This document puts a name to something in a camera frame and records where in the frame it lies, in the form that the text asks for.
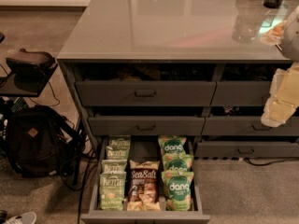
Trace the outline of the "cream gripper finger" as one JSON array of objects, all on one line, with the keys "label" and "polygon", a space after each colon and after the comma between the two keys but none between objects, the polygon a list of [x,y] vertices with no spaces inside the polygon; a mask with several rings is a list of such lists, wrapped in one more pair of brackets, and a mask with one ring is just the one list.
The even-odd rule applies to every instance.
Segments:
[{"label": "cream gripper finger", "polygon": [[276,128],[286,123],[294,114],[296,107],[269,98],[263,108],[261,123],[267,127]]}]

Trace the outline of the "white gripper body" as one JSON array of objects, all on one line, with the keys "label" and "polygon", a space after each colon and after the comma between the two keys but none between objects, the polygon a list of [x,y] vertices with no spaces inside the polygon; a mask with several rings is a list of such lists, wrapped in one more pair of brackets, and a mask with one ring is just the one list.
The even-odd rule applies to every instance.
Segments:
[{"label": "white gripper body", "polygon": [[280,102],[299,106],[299,62],[294,62],[287,70],[277,69],[270,94]]}]

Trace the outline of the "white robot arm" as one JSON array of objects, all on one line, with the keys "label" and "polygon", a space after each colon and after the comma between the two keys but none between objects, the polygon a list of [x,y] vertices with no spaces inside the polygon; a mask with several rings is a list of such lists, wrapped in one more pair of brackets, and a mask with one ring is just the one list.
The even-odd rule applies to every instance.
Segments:
[{"label": "white robot arm", "polygon": [[270,97],[267,99],[261,123],[276,128],[294,114],[299,107],[299,7],[265,34],[260,41],[275,46],[292,61],[287,70],[278,68],[272,78]]}]

